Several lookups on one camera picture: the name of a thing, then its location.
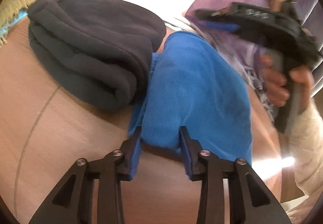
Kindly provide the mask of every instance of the metal screw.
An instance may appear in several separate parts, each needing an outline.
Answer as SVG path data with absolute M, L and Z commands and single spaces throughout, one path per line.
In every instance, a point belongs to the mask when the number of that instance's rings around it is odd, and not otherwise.
M 80 158 L 80 159 L 78 159 L 77 161 L 76 161 L 76 164 L 78 165 L 78 166 L 83 166 L 83 165 L 85 165 L 86 164 L 86 159 L 85 158 Z
M 117 149 L 113 151 L 113 156 L 121 156 L 122 155 L 122 151 Z
M 209 156 L 210 154 L 211 154 L 211 152 L 206 149 L 203 149 L 200 151 L 201 156 Z
M 245 165 L 245 164 L 247 163 L 247 161 L 246 161 L 245 159 L 243 159 L 243 158 L 238 158 L 238 159 L 237 159 L 237 163 L 238 163 L 239 165 Z

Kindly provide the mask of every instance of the blue microfiber cloth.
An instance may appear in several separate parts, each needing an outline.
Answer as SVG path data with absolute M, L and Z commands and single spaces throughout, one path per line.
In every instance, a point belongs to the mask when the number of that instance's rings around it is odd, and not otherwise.
M 204 149 L 251 164 L 250 102 L 239 74 L 187 31 L 171 34 L 164 52 L 152 58 L 147 95 L 134 106 L 129 133 L 142 126 L 146 143 L 178 150 L 179 128 L 186 126 Z

